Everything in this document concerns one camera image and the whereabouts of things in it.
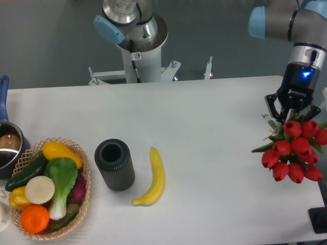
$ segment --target tulip bouquet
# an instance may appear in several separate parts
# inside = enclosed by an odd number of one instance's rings
[[[313,120],[304,122],[303,115],[294,114],[278,134],[268,137],[272,142],[252,152],[263,152],[262,165],[272,170],[275,181],[283,180],[286,175],[298,184],[304,177],[320,181],[322,173],[316,166],[319,159],[314,149],[324,153],[321,145],[327,144],[326,128],[327,122],[321,125]]]

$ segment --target banana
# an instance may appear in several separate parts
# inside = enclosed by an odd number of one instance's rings
[[[151,206],[160,197],[165,186],[165,172],[158,150],[150,148],[150,160],[152,165],[152,184],[142,197],[132,200],[133,206]]]

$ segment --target light blue cap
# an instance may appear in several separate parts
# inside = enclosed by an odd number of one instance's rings
[[[256,7],[252,10],[249,20],[249,33],[253,37],[266,39],[265,7]]]
[[[119,44],[125,39],[124,34],[117,27],[99,15],[95,17],[93,25],[98,33],[109,42]]]
[[[327,19],[327,1],[318,0],[308,2],[304,9],[314,11]]]

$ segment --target blue pot handle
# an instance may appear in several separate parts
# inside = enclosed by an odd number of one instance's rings
[[[8,93],[9,77],[2,76],[0,79],[0,121],[8,121],[7,113],[7,93]]]

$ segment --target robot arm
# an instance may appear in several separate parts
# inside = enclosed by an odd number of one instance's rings
[[[127,83],[160,81],[168,28],[153,9],[154,0],[104,0],[103,17],[94,19],[98,33],[120,48]]]
[[[320,113],[312,104],[327,47],[327,1],[311,1],[299,10],[302,1],[271,0],[267,8],[257,7],[249,21],[249,32],[260,38],[276,38],[294,42],[281,87],[265,97],[269,112],[284,124],[289,114],[308,107],[305,120]],[[282,109],[274,105],[278,98]]]

